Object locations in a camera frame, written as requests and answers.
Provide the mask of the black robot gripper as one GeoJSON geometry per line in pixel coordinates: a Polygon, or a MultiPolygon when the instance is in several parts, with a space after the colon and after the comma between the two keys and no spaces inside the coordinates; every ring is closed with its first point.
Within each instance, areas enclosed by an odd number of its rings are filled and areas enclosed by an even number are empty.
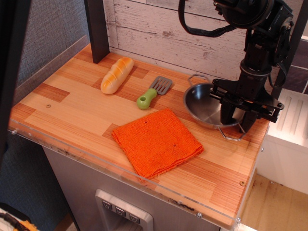
{"type": "Polygon", "coordinates": [[[277,121],[284,105],[267,93],[265,82],[268,80],[275,89],[283,86],[284,81],[281,80],[274,85],[270,73],[271,70],[260,72],[242,68],[237,81],[218,78],[213,80],[212,94],[221,103],[222,124],[227,125],[235,121],[233,114],[236,108],[245,112],[240,123],[244,132],[248,132],[258,118],[274,123],[277,121]]]}

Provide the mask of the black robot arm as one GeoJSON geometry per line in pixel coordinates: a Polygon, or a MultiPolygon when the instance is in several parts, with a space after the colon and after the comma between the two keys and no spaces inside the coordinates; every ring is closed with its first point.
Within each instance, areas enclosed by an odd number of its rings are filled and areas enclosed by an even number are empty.
{"type": "Polygon", "coordinates": [[[221,104],[221,123],[230,123],[237,108],[244,111],[243,132],[260,118],[276,122],[284,105],[267,93],[265,83],[272,81],[272,67],[286,72],[283,62],[291,48],[292,9],[282,0],[216,0],[214,5],[231,28],[246,29],[239,79],[213,80],[212,94],[221,104]]]}

